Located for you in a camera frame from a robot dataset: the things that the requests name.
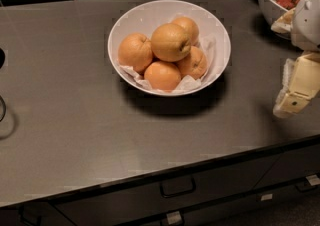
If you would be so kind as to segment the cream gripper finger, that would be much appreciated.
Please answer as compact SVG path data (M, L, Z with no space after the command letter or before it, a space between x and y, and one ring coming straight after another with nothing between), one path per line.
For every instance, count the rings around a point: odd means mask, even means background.
M271 30L280 34L290 33L294 13L295 9L290 9L289 11L285 12L271 25Z
M287 59L282 89L273 108L278 118L301 112L320 91L320 53L304 51L296 60Z

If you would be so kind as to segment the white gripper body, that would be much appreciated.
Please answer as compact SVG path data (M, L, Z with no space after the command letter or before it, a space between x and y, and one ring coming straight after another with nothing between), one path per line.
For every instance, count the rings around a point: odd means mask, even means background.
M320 0L300 0L292 21L291 41L305 51L320 51Z

